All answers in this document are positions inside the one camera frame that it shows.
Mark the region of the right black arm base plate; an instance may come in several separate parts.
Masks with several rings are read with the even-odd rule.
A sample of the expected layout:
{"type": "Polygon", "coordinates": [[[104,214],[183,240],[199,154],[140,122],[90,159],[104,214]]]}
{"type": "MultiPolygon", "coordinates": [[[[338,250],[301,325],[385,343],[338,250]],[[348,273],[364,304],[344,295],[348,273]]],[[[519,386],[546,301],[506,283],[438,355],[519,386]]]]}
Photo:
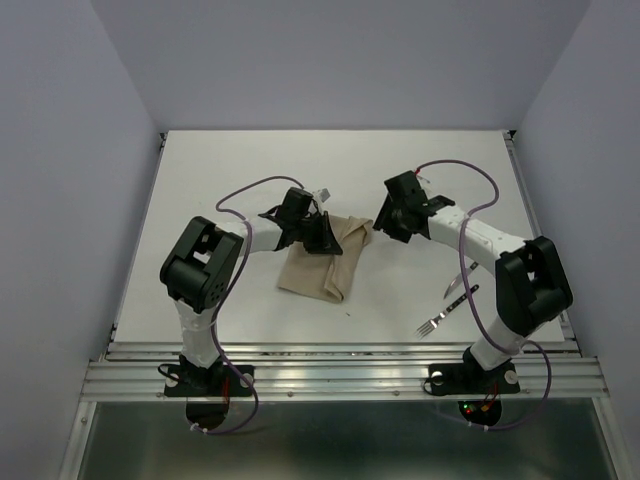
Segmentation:
{"type": "Polygon", "coordinates": [[[467,363],[438,363],[428,367],[422,384],[432,396],[484,395],[487,393],[517,394],[521,391],[515,366],[507,362],[485,371],[467,363]]]}

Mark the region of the beige cloth napkin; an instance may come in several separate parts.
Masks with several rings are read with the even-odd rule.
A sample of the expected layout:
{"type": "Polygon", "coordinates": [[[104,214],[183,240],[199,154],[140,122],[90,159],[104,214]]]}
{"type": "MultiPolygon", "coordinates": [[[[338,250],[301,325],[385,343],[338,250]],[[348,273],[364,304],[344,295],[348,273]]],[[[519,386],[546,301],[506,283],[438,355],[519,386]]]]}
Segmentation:
{"type": "Polygon", "coordinates": [[[289,248],[277,287],[294,294],[342,303],[349,295],[363,249],[371,242],[373,221],[360,217],[329,216],[341,255],[311,255],[301,243],[289,248]]]}

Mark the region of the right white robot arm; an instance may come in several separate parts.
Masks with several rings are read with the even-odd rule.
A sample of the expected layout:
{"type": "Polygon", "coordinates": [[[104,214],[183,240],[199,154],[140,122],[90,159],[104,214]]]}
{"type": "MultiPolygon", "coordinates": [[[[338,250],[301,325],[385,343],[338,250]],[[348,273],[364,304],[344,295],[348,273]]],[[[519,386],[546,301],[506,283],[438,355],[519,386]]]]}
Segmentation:
{"type": "Polygon", "coordinates": [[[460,366],[463,384],[482,390],[534,332],[573,304],[556,246],[544,236],[527,240],[507,234],[474,219],[445,196],[430,197],[412,171],[386,180],[385,187],[376,230],[403,243],[421,235],[449,246],[495,280],[497,317],[470,347],[472,359],[460,366]]]}

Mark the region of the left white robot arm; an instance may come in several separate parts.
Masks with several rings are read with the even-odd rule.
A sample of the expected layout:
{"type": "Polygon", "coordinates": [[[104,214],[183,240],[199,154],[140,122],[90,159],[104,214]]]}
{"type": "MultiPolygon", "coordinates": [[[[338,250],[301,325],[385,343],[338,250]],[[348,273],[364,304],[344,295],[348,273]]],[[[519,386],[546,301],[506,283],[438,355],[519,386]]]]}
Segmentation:
{"type": "Polygon", "coordinates": [[[190,368],[188,382],[199,393],[213,393],[222,384],[212,330],[251,254],[291,246],[321,259],[343,253],[324,208],[329,198],[326,189],[292,187],[279,205],[254,218],[216,224],[196,216],[189,221],[161,267],[160,281],[180,319],[180,362],[190,368]]]}

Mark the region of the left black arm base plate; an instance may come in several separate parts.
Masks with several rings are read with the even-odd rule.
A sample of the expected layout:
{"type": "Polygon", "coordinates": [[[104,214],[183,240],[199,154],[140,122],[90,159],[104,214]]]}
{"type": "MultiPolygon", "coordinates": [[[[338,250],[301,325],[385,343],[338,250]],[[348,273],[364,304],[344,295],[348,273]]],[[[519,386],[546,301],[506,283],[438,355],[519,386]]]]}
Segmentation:
{"type": "Polygon", "coordinates": [[[203,369],[192,365],[162,363],[157,368],[164,378],[163,394],[168,398],[249,398],[249,386],[230,367],[216,362],[203,369]]]}

